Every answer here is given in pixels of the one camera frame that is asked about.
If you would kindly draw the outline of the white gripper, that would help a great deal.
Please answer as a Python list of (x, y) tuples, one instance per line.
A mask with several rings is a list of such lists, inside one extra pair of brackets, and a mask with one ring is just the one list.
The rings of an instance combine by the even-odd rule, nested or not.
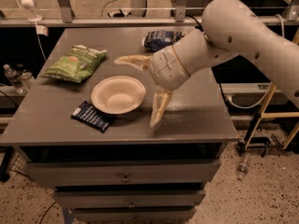
[(138, 70), (146, 70), (149, 67), (149, 72), (156, 84), (165, 89), (154, 93), (149, 123), (151, 128), (162, 119), (164, 111), (172, 99), (173, 92), (171, 91), (178, 89), (191, 76), (172, 46), (155, 52), (151, 57), (144, 55), (121, 56), (114, 61), (114, 64), (130, 65)]

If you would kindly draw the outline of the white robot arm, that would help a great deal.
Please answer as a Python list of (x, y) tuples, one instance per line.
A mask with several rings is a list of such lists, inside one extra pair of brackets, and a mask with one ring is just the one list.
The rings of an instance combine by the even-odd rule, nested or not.
[(200, 30), (150, 56), (122, 56), (115, 63), (149, 70), (155, 83), (164, 89), (153, 98), (150, 125), (155, 126), (174, 90), (194, 73), (235, 55), (252, 62), (299, 106), (299, 46), (272, 32), (239, 0), (213, 0), (203, 12)]

